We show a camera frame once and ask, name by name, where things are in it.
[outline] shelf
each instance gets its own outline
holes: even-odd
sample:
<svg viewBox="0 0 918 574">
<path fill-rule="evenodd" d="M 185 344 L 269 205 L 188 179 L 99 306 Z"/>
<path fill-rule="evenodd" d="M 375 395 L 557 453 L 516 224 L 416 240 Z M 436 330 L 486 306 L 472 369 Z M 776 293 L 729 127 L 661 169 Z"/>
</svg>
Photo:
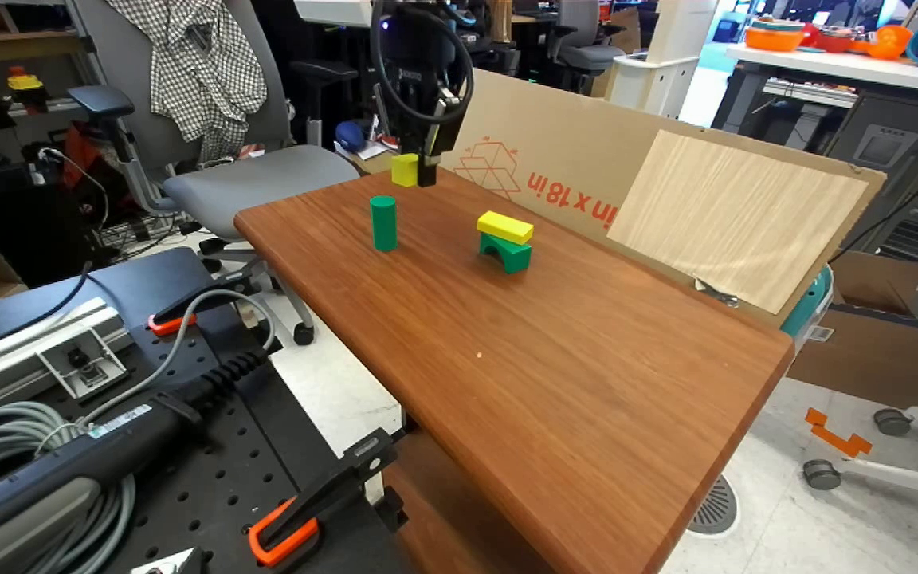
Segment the shelf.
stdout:
<svg viewBox="0 0 918 574">
<path fill-rule="evenodd" d="M 0 64 L 88 52 L 76 32 L 0 32 Z"/>
</svg>

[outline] stacked blocks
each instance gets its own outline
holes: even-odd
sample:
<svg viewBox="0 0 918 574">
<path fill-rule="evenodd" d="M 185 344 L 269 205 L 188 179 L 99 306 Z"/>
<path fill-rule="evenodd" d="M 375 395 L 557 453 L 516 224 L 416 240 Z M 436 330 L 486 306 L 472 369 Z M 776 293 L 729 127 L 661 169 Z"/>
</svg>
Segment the stacked blocks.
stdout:
<svg viewBox="0 0 918 574">
<path fill-rule="evenodd" d="M 532 258 L 532 224 L 486 211 L 480 218 L 482 256 L 498 256 L 507 274 L 519 274 Z"/>
</svg>

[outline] clamp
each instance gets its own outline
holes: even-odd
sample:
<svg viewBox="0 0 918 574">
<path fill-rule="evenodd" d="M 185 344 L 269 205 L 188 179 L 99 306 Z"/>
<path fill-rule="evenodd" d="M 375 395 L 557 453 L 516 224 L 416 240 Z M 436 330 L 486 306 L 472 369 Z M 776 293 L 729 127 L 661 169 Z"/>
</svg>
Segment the clamp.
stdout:
<svg viewBox="0 0 918 574">
<path fill-rule="evenodd" d="M 321 529 L 335 522 L 335 513 L 378 507 L 394 525 L 405 522 L 403 500 L 394 489 L 383 489 L 383 467 L 396 458 L 396 443 L 386 430 L 366 435 L 353 443 L 337 466 L 314 489 L 288 497 L 270 513 L 246 529 L 253 559 L 269 567 L 292 567 L 320 549 Z"/>
</svg>

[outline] wooden table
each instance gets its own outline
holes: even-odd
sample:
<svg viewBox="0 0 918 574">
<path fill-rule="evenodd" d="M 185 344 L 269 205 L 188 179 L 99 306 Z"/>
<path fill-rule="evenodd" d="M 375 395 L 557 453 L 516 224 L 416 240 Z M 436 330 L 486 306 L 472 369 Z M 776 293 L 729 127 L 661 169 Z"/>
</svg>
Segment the wooden table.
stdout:
<svg viewBox="0 0 918 574">
<path fill-rule="evenodd" d="M 400 196 L 400 253 L 366 202 Z M 477 218 L 537 224 L 528 274 Z M 790 356 L 790 341 L 439 171 L 370 176 L 235 226 L 557 569 L 658 569 Z"/>
</svg>

